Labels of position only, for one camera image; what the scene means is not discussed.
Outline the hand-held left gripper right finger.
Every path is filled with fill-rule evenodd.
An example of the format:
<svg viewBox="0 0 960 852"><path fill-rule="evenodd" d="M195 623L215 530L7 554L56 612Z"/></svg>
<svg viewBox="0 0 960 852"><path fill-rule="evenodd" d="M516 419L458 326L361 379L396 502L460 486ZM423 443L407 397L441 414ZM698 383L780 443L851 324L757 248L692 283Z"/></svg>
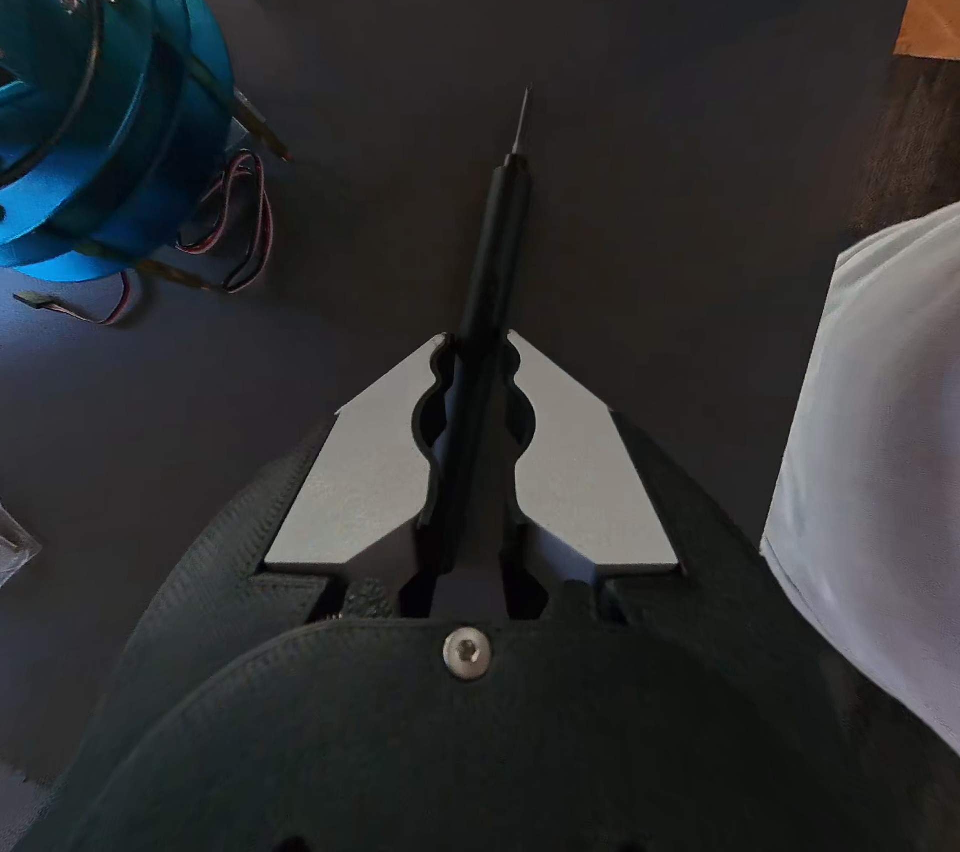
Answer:
<svg viewBox="0 0 960 852"><path fill-rule="evenodd" d="M525 569L546 586L677 570L611 409L516 331L507 342L511 384L533 415L513 469Z"/></svg>

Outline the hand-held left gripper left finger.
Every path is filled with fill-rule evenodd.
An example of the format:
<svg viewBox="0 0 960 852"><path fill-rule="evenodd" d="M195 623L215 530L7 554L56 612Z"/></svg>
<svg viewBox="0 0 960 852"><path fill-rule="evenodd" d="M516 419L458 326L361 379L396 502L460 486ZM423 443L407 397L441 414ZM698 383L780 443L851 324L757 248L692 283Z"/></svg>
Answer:
<svg viewBox="0 0 960 852"><path fill-rule="evenodd" d="M431 464L415 412L436 386L432 336L343 405L280 525L268 568L414 568Z"/></svg>

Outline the black precision screwdriver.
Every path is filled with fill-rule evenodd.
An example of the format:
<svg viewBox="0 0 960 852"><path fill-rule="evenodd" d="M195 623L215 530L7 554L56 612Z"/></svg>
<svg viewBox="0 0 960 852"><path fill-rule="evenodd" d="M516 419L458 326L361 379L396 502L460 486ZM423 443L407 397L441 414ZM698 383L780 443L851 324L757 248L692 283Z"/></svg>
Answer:
<svg viewBox="0 0 960 852"><path fill-rule="evenodd" d="M459 328L445 401L440 486L434 512L438 574L452 570L466 529L479 446L506 336L532 178L525 151L534 85L523 91L509 152L494 169Z"/></svg>

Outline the dark desk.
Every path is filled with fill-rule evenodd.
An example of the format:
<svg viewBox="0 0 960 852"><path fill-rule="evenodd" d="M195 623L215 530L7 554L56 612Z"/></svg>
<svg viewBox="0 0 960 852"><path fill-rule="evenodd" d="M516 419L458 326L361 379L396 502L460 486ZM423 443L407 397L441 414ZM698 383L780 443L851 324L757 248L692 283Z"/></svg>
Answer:
<svg viewBox="0 0 960 852"><path fill-rule="evenodd" d="M293 153L236 296L92 328L2 275L2 762L53 780L161 582L459 318L532 83L513 326L757 537L907 0L205 0Z"/></svg>

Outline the person's white shirt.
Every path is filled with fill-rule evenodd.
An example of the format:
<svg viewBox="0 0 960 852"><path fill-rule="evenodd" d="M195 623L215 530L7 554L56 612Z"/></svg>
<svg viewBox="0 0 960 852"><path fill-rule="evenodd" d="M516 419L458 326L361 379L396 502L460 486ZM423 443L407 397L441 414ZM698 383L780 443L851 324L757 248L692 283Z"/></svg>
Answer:
<svg viewBox="0 0 960 852"><path fill-rule="evenodd" d="M959 751L959 204L836 259L760 553Z"/></svg>

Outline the clear plastic parts bag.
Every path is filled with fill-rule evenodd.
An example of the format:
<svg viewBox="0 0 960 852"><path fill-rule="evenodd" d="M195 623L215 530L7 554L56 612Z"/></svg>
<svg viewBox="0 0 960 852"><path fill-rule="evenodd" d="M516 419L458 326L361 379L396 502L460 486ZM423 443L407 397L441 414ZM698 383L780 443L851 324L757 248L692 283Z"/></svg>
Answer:
<svg viewBox="0 0 960 852"><path fill-rule="evenodd" d="M41 543L1 504L1 586L42 552Z"/></svg>

